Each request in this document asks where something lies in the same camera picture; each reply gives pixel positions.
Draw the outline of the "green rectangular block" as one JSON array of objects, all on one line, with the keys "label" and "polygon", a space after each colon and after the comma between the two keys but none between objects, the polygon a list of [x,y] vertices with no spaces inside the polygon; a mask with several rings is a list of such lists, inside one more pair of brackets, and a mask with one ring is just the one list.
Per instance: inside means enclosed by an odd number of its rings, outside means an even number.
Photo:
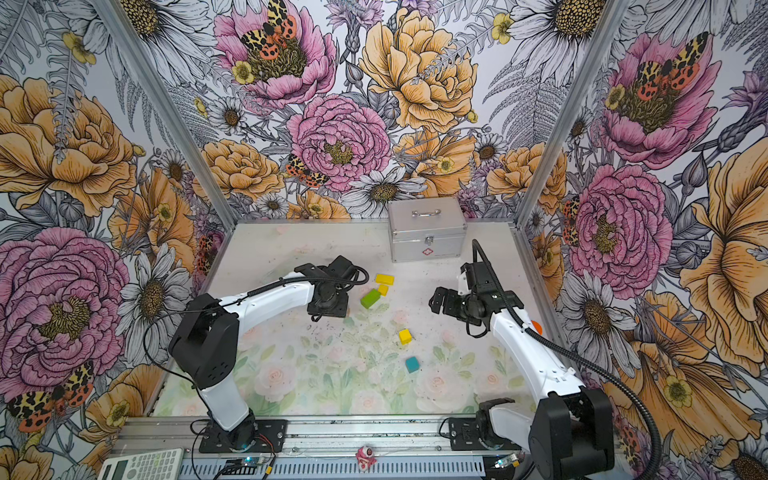
[{"label": "green rectangular block", "polygon": [[381,299],[381,293],[378,289],[372,289],[367,292],[361,299],[360,304],[365,309],[372,308]]}]

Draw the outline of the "yellow rectangular block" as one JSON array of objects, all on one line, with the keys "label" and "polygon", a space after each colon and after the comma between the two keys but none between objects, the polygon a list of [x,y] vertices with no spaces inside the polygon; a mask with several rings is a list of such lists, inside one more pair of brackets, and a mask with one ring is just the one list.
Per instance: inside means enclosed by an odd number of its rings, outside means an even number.
[{"label": "yellow rectangular block", "polygon": [[377,274],[375,276],[375,281],[378,284],[388,285],[391,286],[394,284],[395,277],[392,275],[386,275],[386,274]]}]

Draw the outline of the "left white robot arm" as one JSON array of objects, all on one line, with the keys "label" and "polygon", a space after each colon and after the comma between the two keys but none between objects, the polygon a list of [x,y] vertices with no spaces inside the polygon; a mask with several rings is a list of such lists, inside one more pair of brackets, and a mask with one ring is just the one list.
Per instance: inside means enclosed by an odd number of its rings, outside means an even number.
[{"label": "left white robot arm", "polygon": [[223,298],[205,293],[188,303],[170,340],[169,352],[207,408],[207,434],[216,448],[248,452],[271,444],[260,432],[233,373],[244,334],[299,307],[306,309],[313,322],[343,318],[349,292],[369,278],[364,268],[338,256],[328,265],[300,265],[288,275],[247,292]]}]

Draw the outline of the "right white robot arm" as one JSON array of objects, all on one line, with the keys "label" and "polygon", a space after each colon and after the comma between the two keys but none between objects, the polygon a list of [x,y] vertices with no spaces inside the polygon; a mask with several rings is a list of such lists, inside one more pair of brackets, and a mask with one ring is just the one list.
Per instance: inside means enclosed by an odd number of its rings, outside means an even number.
[{"label": "right white robot arm", "polygon": [[517,295],[502,290],[484,262],[465,263],[459,287],[436,288],[430,309],[466,326],[483,326],[518,365],[536,402],[528,412],[510,398],[479,404],[472,421],[449,421],[455,450],[517,448],[545,479],[575,479],[615,464],[611,405],[545,346],[540,325]]}]

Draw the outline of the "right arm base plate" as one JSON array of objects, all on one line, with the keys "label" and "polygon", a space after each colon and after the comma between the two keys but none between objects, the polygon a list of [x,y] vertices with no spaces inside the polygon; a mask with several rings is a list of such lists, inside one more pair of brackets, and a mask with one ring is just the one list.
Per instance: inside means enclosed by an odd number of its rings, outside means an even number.
[{"label": "right arm base plate", "polygon": [[439,433],[449,441],[452,451],[513,451],[521,447],[508,439],[483,437],[478,421],[469,417],[447,417]]}]

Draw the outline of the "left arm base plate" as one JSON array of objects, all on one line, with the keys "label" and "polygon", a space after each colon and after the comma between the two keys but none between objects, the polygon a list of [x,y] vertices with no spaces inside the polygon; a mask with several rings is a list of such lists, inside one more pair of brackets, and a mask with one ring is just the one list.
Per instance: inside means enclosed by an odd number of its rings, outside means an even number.
[{"label": "left arm base plate", "polygon": [[205,454],[280,453],[286,438],[284,419],[246,419],[232,431],[215,422],[204,427],[199,451]]}]

